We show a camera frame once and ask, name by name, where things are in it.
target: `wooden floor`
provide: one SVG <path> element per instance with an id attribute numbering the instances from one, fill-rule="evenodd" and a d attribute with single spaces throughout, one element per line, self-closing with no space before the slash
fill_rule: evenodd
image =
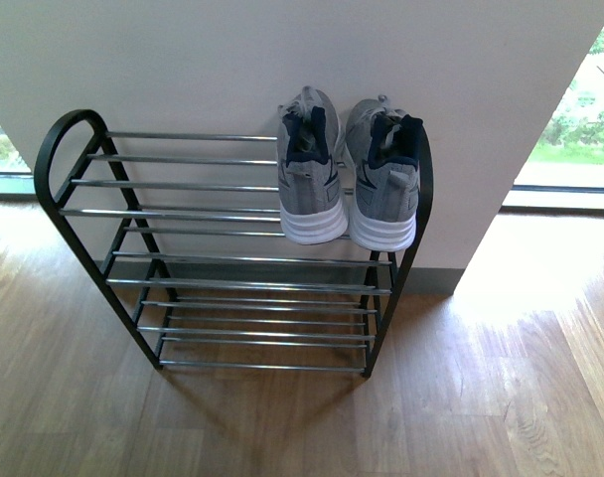
<path id="1" fill-rule="evenodd" d="M 0 476 L 604 476 L 604 219 L 498 216 L 373 377 L 152 370 L 46 217 L 0 204 Z"/>

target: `sneaker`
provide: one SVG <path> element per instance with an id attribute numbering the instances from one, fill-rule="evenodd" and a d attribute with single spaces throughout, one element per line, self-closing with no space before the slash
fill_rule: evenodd
<path id="1" fill-rule="evenodd" d="M 305 86 L 291 102 L 278 107 L 277 135 L 280 224 L 284 234 L 301 244 L 336 239 L 348 217 L 336 158 L 344 133 L 326 94 Z"/>
<path id="2" fill-rule="evenodd" d="M 346 158 L 357 176 L 350 234 L 358 245 L 398 251 L 414 241 L 422 126 L 421 119 L 388 107 L 383 95 L 351 111 Z"/>

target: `white shoe sole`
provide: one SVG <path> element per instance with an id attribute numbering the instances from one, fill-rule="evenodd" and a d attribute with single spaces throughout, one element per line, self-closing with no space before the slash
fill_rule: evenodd
<path id="1" fill-rule="evenodd" d="M 299 216 L 288 213 L 280 204 L 280 225 L 288 239 L 301 245 L 324 243 L 341 236 L 349 226 L 342 196 L 328 211 Z"/>
<path id="2" fill-rule="evenodd" d="M 351 240 L 357 245 L 376 251 L 400 251 L 414 242 L 416 215 L 406 222 L 384 222 L 366 217 L 355 197 L 351 207 Z"/>

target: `rack shelf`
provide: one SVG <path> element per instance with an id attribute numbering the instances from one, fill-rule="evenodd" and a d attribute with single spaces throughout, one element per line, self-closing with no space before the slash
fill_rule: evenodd
<path id="1" fill-rule="evenodd" d="M 73 154 L 73 165 L 66 165 L 71 153 L 62 142 L 82 125 L 91 127 L 91 135 L 80 154 L 79 149 Z M 132 141 L 146 145 L 134 153 L 117 152 L 116 143 L 130 149 Z M 80 109 L 51 128 L 35 169 L 42 207 L 150 363 L 157 369 L 370 376 L 430 216 L 433 173 L 425 131 L 417 232 L 400 263 L 397 254 L 363 250 L 348 235 L 336 240 L 347 248 L 340 256 L 324 256 L 331 252 L 326 245 L 295 246 L 282 256 L 248 253 L 247 240 L 259 240 L 260 250 L 292 247 L 279 229 L 277 187 L 216 179 L 238 168 L 275 178 L 276 161 L 211 151 L 185 154 L 182 147 L 166 145 L 186 141 L 272 147 L 275 138 L 115 132 L 96 112 Z M 169 152 L 156 154 L 163 147 Z M 183 169 L 164 174 L 171 168 Z M 198 168 L 207 173 L 198 174 Z M 164 175 L 169 180 L 161 180 Z M 176 180 L 186 176 L 190 180 Z M 102 225 L 91 228 L 88 221 Z M 104 234 L 108 224 L 113 231 Z M 106 243 L 99 256 L 93 250 L 95 231 L 105 235 L 99 237 Z M 236 248 L 226 240 L 235 240 Z"/>

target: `grass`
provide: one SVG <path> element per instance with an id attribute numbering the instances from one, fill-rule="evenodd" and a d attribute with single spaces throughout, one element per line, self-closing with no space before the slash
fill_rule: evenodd
<path id="1" fill-rule="evenodd" d="M 529 161 L 604 165 L 604 144 L 567 143 L 564 146 L 552 146 L 538 143 L 531 152 Z"/>

